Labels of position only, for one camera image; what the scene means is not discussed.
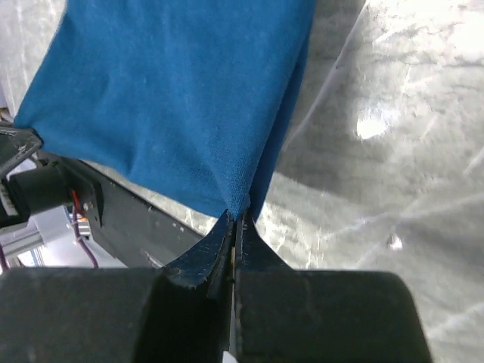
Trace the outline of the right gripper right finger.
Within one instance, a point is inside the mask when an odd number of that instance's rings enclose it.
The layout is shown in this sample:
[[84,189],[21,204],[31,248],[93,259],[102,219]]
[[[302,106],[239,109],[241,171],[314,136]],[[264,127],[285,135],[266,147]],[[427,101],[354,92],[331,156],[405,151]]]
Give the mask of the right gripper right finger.
[[261,238],[248,211],[237,221],[234,246],[236,269],[291,270],[291,267]]

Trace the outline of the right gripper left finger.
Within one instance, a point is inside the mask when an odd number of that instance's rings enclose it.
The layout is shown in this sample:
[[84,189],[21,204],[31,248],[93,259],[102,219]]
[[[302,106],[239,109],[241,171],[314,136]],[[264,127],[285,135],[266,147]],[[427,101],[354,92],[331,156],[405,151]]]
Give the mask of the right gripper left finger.
[[199,290],[215,299],[228,276],[232,246],[233,218],[225,211],[205,237],[164,266],[162,272],[174,285]]

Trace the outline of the blue t shirt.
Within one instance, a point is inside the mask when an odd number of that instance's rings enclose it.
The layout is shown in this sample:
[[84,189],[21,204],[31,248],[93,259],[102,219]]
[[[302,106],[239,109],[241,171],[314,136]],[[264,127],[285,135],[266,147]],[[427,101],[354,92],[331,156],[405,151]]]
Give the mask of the blue t shirt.
[[258,216],[314,1],[70,1],[14,123],[200,213]]

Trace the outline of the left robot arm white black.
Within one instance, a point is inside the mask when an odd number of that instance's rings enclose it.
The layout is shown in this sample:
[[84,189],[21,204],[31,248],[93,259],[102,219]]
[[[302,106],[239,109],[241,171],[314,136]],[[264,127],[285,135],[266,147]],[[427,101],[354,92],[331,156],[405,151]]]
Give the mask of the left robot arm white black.
[[31,216],[67,205],[102,225],[101,184],[81,162],[48,154],[36,168],[13,173],[41,146],[34,130],[1,123],[1,232],[21,229]]

